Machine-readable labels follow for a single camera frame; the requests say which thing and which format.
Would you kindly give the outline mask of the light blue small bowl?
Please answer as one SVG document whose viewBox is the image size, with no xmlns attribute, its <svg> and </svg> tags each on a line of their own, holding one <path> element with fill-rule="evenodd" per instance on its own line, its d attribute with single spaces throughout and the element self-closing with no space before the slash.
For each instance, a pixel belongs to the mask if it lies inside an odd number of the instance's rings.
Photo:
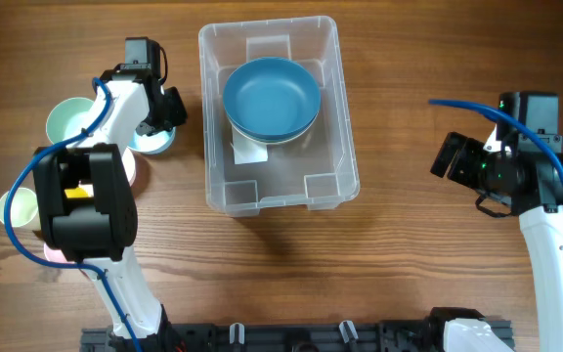
<svg viewBox="0 0 563 352">
<path fill-rule="evenodd" d="M 128 148 L 140 154 L 161 154 L 172 145 L 175 135 L 175 128 L 170 131 L 161 131 L 152 136 L 135 133 L 128 144 Z"/>
</svg>

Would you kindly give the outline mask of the pink cup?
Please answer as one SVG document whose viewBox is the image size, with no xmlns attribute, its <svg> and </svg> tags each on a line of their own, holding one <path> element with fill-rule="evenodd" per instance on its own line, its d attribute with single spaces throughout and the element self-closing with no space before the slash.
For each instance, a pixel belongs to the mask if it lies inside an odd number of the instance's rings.
<svg viewBox="0 0 563 352">
<path fill-rule="evenodd" d="M 43 244 L 43 253 L 47 261 L 73 265 L 73 262 L 68 261 L 59 249 L 52 249 L 46 243 Z"/>
</svg>

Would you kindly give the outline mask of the clear plastic storage container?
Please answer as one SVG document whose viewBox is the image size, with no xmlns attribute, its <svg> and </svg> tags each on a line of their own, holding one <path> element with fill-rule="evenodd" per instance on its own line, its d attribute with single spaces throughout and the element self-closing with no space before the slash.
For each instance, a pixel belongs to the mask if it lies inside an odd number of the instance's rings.
<svg viewBox="0 0 563 352">
<path fill-rule="evenodd" d="M 313 16 L 205 25 L 198 34 L 207 204 L 232 217 L 269 207 L 333 209 L 360 191 L 342 58 L 334 19 Z M 222 103 L 229 76 L 262 57 L 306 68 L 322 94 L 309 134 L 267 145 L 266 162 L 236 165 Z"/>
</svg>

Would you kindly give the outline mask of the pink small bowl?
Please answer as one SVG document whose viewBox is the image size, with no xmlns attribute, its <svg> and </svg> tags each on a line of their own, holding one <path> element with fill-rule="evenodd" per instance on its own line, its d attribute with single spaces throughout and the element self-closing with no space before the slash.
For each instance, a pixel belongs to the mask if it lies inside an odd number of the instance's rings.
<svg viewBox="0 0 563 352">
<path fill-rule="evenodd" d="M 121 161 L 125 170 L 125 174 L 130 186 L 135 182 L 136 178 L 136 160 L 133 152 L 127 148 L 121 157 Z"/>
</svg>

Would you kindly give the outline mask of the dark blue bowl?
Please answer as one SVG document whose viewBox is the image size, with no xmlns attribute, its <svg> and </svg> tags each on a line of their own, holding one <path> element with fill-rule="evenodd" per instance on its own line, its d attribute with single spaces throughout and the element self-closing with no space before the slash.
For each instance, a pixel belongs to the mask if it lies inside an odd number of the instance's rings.
<svg viewBox="0 0 563 352">
<path fill-rule="evenodd" d="M 304 129 L 302 129 L 300 132 L 298 132 L 298 133 L 296 133 L 296 134 L 294 134 L 290 137 L 278 138 L 278 139 L 273 139 L 273 140 L 259 139 L 259 138 L 250 136 L 246 132 L 243 132 L 242 130 L 237 128 L 237 126 L 228 117 L 226 119 L 227 119 L 227 122 L 229 123 L 229 125 L 232 127 L 233 132 L 238 133 L 241 137 L 246 138 L 247 140 L 254 141 L 254 142 L 257 142 L 257 143 L 263 143 L 263 144 L 267 144 L 267 145 L 280 145 L 280 144 L 289 143 L 291 141 L 299 139 L 305 134 L 309 134 L 312 130 L 312 126 L 317 121 L 317 116 L 315 115 L 315 118 Z"/>
<path fill-rule="evenodd" d="M 292 139 L 310 127 L 322 95 L 313 75 L 300 64 L 266 57 L 238 67 L 223 90 L 228 119 L 246 136 L 264 142 Z"/>
</svg>

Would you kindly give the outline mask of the yellow cup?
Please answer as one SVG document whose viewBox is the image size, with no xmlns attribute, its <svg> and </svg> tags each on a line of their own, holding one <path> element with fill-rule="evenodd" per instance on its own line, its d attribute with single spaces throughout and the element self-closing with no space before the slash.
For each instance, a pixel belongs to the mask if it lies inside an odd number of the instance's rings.
<svg viewBox="0 0 563 352">
<path fill-rule="evenodd" d="M 65 196 L 67 198 L 91 198 L 92 194 L 85 188 L 77 187 L 74 189 L 65 189 Z"/>
</svg>

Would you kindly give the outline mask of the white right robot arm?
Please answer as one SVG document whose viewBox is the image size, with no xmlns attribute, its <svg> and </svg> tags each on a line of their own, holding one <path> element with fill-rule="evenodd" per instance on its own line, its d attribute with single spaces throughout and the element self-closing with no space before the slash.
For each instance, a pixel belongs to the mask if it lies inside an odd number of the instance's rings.
<svg viewBox="0 0 563 352">
<path fill-rule="evenodd" d="M 563 154 L 557 158 L 563 164 Z M 518 219 L 532 265 L 541 350 L 563 351 L 563 170 L 542 152 L 490 152 L 451 132 L 430 171 L 477 193 L 481 212 L 498 217 L 482 204 L 492 200 Z"/>
</svg>

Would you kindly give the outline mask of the cream cup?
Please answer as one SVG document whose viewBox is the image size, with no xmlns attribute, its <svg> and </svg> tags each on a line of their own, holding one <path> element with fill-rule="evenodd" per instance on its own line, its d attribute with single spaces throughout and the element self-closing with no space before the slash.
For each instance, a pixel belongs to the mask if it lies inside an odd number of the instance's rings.
<svg viewBox="0 0 563 352">
<path fill-rule="evenodd" d="M 18 188 L 12 200 L 10 215 L 13 228 L 39 231 L 41 225 L 36 193 L 32 189 Z"/>
</svg>

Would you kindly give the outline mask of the mint green small bowl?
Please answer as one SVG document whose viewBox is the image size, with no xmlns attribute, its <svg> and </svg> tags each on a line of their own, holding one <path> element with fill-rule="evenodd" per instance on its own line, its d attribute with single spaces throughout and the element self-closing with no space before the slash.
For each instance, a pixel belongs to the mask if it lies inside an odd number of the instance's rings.
<svg viewBox="0 0 563 352">
<path fill-rule="evenodd" d="M 88 128 L 96 116 L 89 113 L 94 102 L 88 98 L 75 97 L 57 104 L 46 121 L 46 134 L 52 144 L 57 144 L 78 135 Z"/>
</svg>

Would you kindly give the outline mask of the white paper label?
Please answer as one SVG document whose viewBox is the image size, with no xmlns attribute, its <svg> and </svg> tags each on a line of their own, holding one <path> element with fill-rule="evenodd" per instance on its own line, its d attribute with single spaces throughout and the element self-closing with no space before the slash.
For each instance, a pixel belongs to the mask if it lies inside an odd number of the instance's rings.
<svg viewBox="0 0 563 352">
<path fill-rule="evenodd" d="M 232 149 L 236 165 L 266 162 L 268 160 L 267 145 L 245 137 L 235 127 L 232 128 Z"/>
</svg>

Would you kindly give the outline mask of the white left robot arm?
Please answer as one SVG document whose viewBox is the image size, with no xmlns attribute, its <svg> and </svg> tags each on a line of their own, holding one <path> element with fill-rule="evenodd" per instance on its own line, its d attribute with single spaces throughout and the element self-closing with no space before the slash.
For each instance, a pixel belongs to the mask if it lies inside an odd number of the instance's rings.
<svg viewBox="0 0 563 352">
<path fill-rule="evenodd" d="M 149 66 L 105 71 L 93 83 L 90 125 L 38 149 L 33 168 L 44 242 L 94 284 L 112 318 L 110 343 L 118 351 L 163 351 L 179 344 L 133 249 L 138 215 L 122 162 L 135 134 L 183 123 L 177 89 L 161 85 Z"/>
</svg>

